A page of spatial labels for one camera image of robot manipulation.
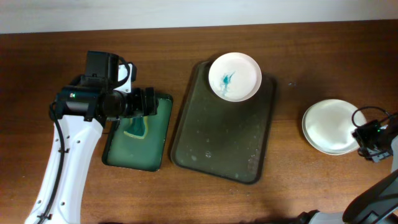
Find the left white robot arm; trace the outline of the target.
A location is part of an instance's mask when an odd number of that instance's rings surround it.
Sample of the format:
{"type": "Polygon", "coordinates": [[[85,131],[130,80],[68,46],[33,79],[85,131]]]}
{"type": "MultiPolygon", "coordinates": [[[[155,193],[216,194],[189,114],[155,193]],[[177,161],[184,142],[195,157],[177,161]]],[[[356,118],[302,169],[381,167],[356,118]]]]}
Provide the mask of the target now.
{"type": "Polygon", "coordinates": [[[56,94],[49,106],[52,149],[26,223],[79,223],[93,151],[107,121],[157,114],[153,88],[133,88],[137,68],[121,56],[89,51],[85,72],[56,94]]]}

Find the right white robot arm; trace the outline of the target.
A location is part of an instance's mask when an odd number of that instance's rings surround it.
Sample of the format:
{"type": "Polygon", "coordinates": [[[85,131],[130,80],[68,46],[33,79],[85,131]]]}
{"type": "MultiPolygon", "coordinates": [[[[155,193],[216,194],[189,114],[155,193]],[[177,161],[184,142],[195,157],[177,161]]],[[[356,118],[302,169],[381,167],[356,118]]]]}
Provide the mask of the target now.
{"type": "Polygon", "coordinates": [[[312,223],[397,223],[397,119],[385,126],[374,120],[355,129],[353,137],[365,156],[388,153],[393,158],[391,173],[356,197],[343,212],[318,210],[301,213],[293,222],[312,223]]]}

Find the white plate pink rim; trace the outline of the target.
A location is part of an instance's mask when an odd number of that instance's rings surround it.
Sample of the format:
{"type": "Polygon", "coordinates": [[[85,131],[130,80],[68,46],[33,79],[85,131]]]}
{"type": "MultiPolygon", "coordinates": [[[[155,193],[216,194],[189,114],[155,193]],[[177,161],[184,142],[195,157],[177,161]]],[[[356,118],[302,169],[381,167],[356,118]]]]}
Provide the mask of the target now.
{"type": "Polygon", "coordinates": [[[214,94],[221,99],[240,102],[257,93],[262,83],[262,72],[252,57],[230,52],[211,64],[208,82],[214,94]]]}

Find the green and yellow sponge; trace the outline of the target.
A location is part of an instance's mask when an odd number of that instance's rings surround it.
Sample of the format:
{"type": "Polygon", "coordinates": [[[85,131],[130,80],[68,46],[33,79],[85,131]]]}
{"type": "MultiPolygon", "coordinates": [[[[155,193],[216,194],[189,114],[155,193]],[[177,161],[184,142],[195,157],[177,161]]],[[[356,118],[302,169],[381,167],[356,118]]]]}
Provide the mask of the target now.
{"type": "Polygon", "coordinates": [[[124,130],[124,134],[135,139],[144,139],[148,133],[147,117],[141,116],[131,118],[129,126],[124,130]]]}

